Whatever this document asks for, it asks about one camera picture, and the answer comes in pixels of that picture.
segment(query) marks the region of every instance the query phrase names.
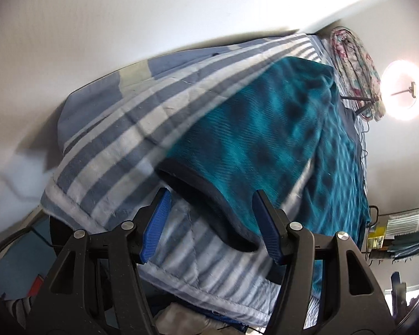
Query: black and white striped fabric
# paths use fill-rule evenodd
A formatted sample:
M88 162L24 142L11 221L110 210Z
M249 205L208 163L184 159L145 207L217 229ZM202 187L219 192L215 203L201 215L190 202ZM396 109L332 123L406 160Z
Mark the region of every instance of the black and white striped fabric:
M65 141L65 157L41 200L45 211L90 233L133 218L165 186L154 168L193 123L283 57L321 61L305 34L226 48L155 75L149 61L116 72L116 78L113 73L117 84L112 87L121 99ZM296 215L310 174L309 161L282 204L290 217ZM265 279L271 261L263 244L254 253L224 244L199 213L175 197L157 251L139 272L196 306L265 326L279 292L278 285ZM317 303L311 300L309 314L316 312Z

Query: striped towel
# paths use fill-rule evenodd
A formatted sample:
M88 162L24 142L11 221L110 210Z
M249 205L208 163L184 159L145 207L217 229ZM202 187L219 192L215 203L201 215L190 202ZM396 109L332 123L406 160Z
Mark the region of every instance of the striped towel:
M198 119L283 57L320 62L305 34L212 49L134 64L69 97L58 125L65 156L42 196L45 211L90 233L132 219L164 186L155 166ZM310 175L309 160L282 204L290 217ZM252 253L224 244L175 195L157 251L139 272L196 306L264 326L279 291L265 279L271 262L263 243Z

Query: white wall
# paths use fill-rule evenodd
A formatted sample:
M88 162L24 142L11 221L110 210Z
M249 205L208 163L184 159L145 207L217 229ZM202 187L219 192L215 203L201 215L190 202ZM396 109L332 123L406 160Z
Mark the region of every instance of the white wall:
M340 23L362 39L380 75L398 59L419 67L419 0L388 0ZM370 204L381 214L419 207L419 116L371 122L366 145ZM371 269L383 289L391 288L394 271L408 286L419 285L419 257L407 263L374 262Z
M37 205L59 161L56 120L72 91L186 46L310 31L358 1L1 0L0 231Z

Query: round light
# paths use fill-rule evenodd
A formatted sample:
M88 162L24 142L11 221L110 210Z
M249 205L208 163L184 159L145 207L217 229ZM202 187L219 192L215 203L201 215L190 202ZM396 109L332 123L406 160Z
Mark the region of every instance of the round light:
M408 88L408 85L400 84L401 77L409 78L416 84L416 99L410 106L401 105L399 97L392 95L397 91ZM385 104L387 113L397 119L408 121L419 114L419 68L406 60L392 62L383 72L380 83L382 101Z

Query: red object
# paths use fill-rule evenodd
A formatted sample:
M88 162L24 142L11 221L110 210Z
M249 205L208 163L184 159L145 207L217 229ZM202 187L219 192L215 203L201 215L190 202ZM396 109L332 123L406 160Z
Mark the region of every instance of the red object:
M36 279L32 283L31 288L28 291L27 297L36 296L42 285L43 277L41 275L37 275Z

